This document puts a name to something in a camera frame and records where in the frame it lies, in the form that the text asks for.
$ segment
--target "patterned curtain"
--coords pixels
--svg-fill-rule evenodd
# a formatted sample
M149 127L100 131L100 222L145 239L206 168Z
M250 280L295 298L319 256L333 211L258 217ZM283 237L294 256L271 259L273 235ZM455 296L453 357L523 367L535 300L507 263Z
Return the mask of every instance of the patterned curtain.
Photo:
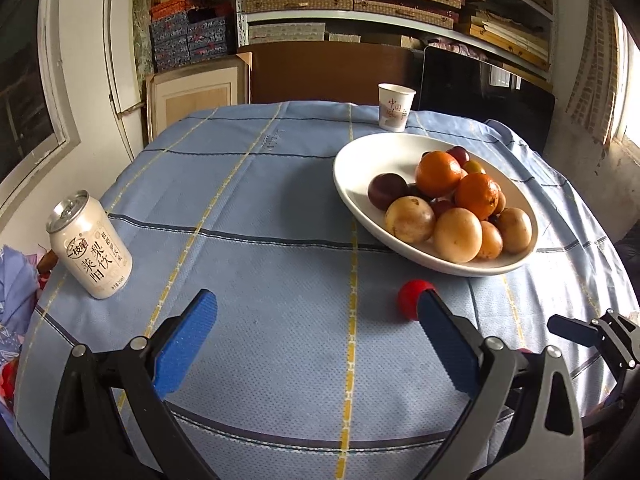
M618 37L613 6L609 0L589 0L580 69L566 113L603 144L610 140L617 88Z

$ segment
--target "bowl of fruit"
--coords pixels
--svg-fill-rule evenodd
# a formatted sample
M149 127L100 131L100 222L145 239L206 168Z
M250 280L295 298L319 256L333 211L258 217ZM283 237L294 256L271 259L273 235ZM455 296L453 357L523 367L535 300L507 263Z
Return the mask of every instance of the bowl of fruit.
M538 241L536 215L524 194L462 146L405 133L361 137L335 157L334 182L367 231L440 272L510 272Z

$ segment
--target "blue tablecloth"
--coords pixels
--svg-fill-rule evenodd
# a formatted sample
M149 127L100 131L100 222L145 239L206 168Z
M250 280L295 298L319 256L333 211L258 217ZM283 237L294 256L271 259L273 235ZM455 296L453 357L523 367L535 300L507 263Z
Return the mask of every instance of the blue tablecloth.
M75 342L122 348L201 288L217 295L218 322L168 402L223 480L414 477L467 398L420 326L396 312L395 294L413 278L433 282L485 336L511 348L559 346L581 410L596 405L612 385L602 360L549 334L546 320L629 314L638 304L572 186L500 123L412 112L408 132L485 158L538 214L540 244L526 266L490 278L439 274L381 246L335 190L334 156L380 132L377 122L377 107L242 105L194 113L140 153L102 197L134 258L126 287L94 300L58 266L31 321L16 403L30 456L46 469ZM142 460L154 464L126 403L122 417ZM479 466L509 421L506 413Z

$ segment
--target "white paper cup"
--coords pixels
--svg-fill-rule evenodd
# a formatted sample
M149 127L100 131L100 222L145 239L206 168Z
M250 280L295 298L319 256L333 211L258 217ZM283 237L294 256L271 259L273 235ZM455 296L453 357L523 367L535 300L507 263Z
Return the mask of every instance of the white paper cup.
M380 115L378 124L390 132L404 132L409 117L411 103L414 102L415 90L405 86L380 83Z

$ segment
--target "white bowl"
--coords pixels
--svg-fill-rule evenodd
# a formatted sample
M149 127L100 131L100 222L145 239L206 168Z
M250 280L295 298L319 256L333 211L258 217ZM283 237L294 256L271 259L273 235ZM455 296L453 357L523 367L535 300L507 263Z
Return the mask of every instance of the white bowl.
M532 237L529 247L520 254L503 252L491 261L472 260L466 264L452 264L438 256L431 241L409 245L385 230L385 214L371 204L367 187L380 173L397 173L407 183L415 181L415 168L424 152L447 151L453 144L405 133L374 134L350 142L340 150L334 162L334 182L340 197L358 221L396 253L433 270L456 276L494 276L517 269L536 248L538 222L529 201L501 171L487 161L469 155L482 164L487 174L502 188L508 207L519 207L531 218Z

